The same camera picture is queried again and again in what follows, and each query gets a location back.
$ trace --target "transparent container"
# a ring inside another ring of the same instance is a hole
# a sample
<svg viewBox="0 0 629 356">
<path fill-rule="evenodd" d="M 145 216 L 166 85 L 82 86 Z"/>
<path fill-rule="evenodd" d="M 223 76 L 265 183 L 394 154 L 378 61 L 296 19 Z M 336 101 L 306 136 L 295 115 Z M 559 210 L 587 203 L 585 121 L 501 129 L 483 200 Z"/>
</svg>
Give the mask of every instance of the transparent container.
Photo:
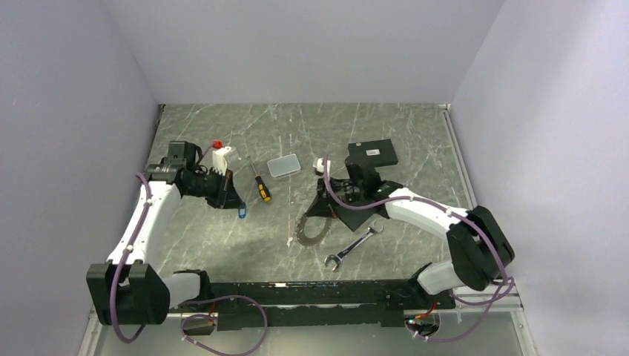
<svg viewBox="0 0 629 356">
<path fill-rule="evenodd" d="M 269 172 L 273 178 L 301 171 L 301 165 L 296 154 L 271 159 L 266 165 L 269 167 Z"/>
</svg>

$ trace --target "open-end wrench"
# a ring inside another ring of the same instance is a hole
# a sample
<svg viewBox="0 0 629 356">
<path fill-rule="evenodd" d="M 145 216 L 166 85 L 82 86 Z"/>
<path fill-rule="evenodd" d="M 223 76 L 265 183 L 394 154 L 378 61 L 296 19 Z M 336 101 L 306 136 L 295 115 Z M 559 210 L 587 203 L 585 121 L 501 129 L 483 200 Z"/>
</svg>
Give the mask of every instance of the open-end wrench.
<svg viewBox="0 0 629 356">
<path fill-rule="evenodd" d="M 352 252 L 354 248 L 357 248 L 361 243 L 364 243 L 372 235 L 381 233 L 382 230 L 384 230 L 384 226 L 382 225 L 382 223 L 378 220 L 373 220 L 369 224 L 369 229 L 363 234 L 363 236 L 359 237 L 358 240 L 345 247 L 345 249 L 338 254 L 329 255 L 325 261 L 326 267 L 330 264 L 331 261 L 334 261 L 336 263 L 336 266 L 332 269 L 332 271 L 338 271 L 338 269 L 340 268 L 340 264 L 343 262 L 343 258 L 347 256 L 349 252 Z"/>
</svg>

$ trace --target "gray marble floor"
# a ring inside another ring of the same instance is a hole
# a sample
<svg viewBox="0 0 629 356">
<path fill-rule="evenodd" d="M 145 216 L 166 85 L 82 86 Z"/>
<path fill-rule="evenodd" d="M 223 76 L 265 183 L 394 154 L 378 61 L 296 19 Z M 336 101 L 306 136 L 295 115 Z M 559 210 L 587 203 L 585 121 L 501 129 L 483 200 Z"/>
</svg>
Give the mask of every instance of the gray marble floor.
<svg viewBox="0 0 629 356">
<path fill-rule="evenodd" d="M 245 160 L 237 162 L 230 168 L 248 204 L 247 217 L 242 220 L 234 210 L 215 210 L 203 199 L 185 197 L 168 224 L 159 260 L 151 263 L 162 276 L 201 268 L 214 282 L 261 282 L 406 278 L 423 264 L 442 260 L 448 251 L 440 239 L 399 221 L 385 221 L 384 232 L 348 255 L 337 273 L 323 260 L 342 250 L 364 227 L 352 233 L 334 221 L 326 239 L 308 248 L 294 238 L 296 222 L 315 197 L 313 159 L 330 153 L 333 176 L 345 178 L 347 144 L 382 138 L 392 139 L 399 158 L 398 165 L 378 169 L 383 179 L 448 205 L 467 204 L 437 105 L 168 105 L 149 163 L 165 156 L 171 140 L 204 148 L 221 139 L 242 157 L 251 156 L 273 201 L 261 201 L 251 167 Z M 301 172 L 273 179 L 266 162 L 286 154 L 297 154 Z M 306 231 L 320 225 L 320 220 L 309 221 Z"/>
</svg>

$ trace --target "screwdriver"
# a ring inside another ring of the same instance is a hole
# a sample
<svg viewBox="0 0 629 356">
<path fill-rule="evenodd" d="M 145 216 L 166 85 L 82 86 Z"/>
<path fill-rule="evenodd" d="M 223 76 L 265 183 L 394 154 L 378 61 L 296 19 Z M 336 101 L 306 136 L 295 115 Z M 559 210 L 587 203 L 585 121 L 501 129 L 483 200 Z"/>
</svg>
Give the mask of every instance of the screwdriver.
<svg viewBox="0 0 629 356">
<path fill-rule="evenodd" d="M 247 159 L 249 160 L 249 163 L 251 163 L 251 167 L 254 169 L 254 174 L 256 175 L 257 190 L 258 192 L 260 192 L 260 196 L 262 197 L 262 200 L 264 200 L 265 202 L 270 202 L 271 192 L 266 187 L 266 184 L 264 184 L 262 177 L 260 177 L 260 175 L 257 173 L 254 162 L 251 161 L 251 157 L 247 156 Z"/>
</svg>

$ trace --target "white wall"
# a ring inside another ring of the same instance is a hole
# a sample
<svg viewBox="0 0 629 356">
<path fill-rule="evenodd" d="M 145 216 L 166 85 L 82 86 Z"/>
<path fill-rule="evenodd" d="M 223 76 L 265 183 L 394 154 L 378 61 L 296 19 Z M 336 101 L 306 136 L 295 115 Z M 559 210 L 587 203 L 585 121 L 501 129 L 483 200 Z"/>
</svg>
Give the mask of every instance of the white wall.
<svg viewBox="0 0 629 356">
<path fill-rule="evenodd" d="M 0 355 L 76 355 L 157 104 L 101 1 L 2 1 L 0 53 Z"/>
<path fill-rule="evenodd" d="M 541 355 L 629 355 L 629 2 L 507 0 L 452 102 Z"/>
<path fill-rule="evenodd" d="M 105 0 L 158 102 L 451 102 L 504 0 Z"/>
</svg>

